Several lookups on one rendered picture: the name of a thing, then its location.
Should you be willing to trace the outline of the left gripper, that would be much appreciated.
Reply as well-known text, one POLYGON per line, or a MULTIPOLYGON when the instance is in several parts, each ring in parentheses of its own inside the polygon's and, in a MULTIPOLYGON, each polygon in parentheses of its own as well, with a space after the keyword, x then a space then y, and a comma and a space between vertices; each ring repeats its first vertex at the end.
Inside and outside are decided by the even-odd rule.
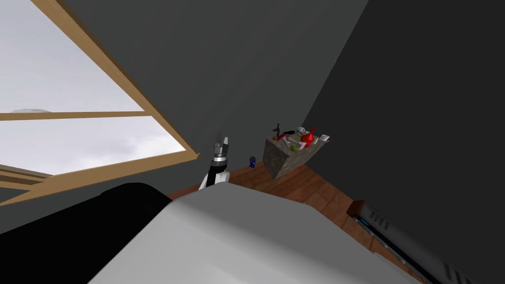
POLYGON ((213 145, 214 159, 227 159, 228 144, 228 137, 225 137, 222 142, 222 133, 218 133, 216 136, 216 142, 213 145))

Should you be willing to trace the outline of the grey stone table with items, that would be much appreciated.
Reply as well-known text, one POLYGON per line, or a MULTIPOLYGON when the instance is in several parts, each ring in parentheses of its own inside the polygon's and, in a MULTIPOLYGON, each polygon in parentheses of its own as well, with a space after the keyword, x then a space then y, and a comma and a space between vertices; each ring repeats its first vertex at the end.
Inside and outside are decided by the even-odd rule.
POLYGON ((281 132, 266 139, 262 162, 273 179, 287 174, 309 161, 328 141, 328 135, 316 136, 303 127, 281 132))

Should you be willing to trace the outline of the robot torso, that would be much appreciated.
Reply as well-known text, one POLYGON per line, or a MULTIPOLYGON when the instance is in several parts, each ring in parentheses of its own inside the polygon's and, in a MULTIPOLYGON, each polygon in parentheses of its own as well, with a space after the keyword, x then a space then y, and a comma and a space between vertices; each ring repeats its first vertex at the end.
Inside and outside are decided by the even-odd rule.
POLYGON ((172 201, 89 284, 420 284, 313 207, 227 182, 172 201))

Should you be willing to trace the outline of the wooden framed window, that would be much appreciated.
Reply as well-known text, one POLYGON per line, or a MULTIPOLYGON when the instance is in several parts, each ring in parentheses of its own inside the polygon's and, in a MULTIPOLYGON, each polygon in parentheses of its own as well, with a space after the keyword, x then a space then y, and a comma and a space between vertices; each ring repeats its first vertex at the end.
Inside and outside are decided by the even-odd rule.
POLYGON ((0 0, 2 205, 197 158, 63 0, 0 0))

